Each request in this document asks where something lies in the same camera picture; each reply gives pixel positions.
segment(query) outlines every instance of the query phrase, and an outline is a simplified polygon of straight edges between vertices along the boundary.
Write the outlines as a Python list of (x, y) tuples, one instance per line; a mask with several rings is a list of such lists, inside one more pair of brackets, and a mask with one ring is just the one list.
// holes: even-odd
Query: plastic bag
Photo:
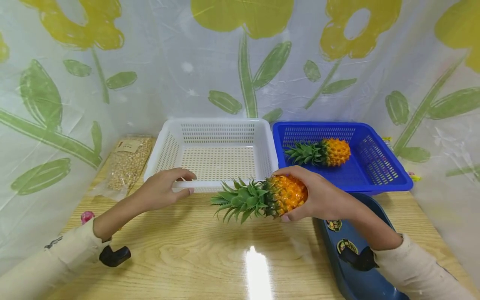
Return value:
[(107, 178), (93, 188), (91, 195), (103, 195), (115, 201), (125, 198), (141, 176), (152, 146), (151, 136), (123, 137), (108, 159)]

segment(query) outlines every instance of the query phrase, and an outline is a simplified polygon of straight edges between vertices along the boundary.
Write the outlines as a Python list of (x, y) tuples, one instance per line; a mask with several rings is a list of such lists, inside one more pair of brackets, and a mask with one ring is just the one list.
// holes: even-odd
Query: table surface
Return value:
[[(105, 179), (108, 161), (90, 189)], [(143, 183), (138, 180), (132, 191)], [(97, 263), (49, 299), (343, 299), (324, 242), (311, 219), (280, 223), (270, 218), (243, 225), (213, 218), (209, 194), (193, 194), (161, 211), (138, 216), (115, 234), (111, 247), (128, 246), (132, 258), (116, 268)], [(433, 254), (480, 299), (471, 279), (409, 192), (375, 196), (398, 232)], [(97, 216), (115, 204), (84, 196), (64, 231), (80, 215)]]

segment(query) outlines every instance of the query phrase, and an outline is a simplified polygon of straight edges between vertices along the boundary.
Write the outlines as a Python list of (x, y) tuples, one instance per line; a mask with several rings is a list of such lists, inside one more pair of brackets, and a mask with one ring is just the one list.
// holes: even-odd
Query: toy pineapple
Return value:
[(299, 165), (312, 164), (335, 167), (350, 158), (350, 146), (339, 139), (323, 139), (319, 143), (297, 143), (285, 151), (288, 159)]
[(277, 218), (304, 204), (308, 197), (307, 187), (292, 176), (272, 176), (249, 184), (239, 179), (233, 183), (235, 187), (231, 188), (223, 182), (224, 191), (210, 199), (212, 205), (220, 206), (215, 214), (227, 209), (223, 217), (227, 223), (233, 216), (238, 220), (240, 214), (241, 224), (251, 214)]

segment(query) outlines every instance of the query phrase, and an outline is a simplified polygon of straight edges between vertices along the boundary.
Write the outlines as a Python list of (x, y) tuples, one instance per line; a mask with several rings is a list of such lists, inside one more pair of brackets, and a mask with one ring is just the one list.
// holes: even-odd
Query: fingernail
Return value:
[(283, 216), (281, 217), (281, 219), (282, 219), (282, 222), (284, 222), (284, 223), (290, 222), (290, 219), (288, 218), (287, 215), (283, 215)]

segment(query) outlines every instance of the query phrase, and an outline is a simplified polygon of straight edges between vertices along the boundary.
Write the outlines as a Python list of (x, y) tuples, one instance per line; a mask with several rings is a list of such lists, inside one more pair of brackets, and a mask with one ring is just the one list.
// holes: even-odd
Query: person's left hand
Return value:
[(193, 193), (193, 188), (173, 192), (172, 186), (175, 181), (192, 181), (193, 179), (197, 179), (197, 176), (183, 168), (160, 171), (147, 179), (129, 198), (133, 198), (142, 212), (161, 209)]

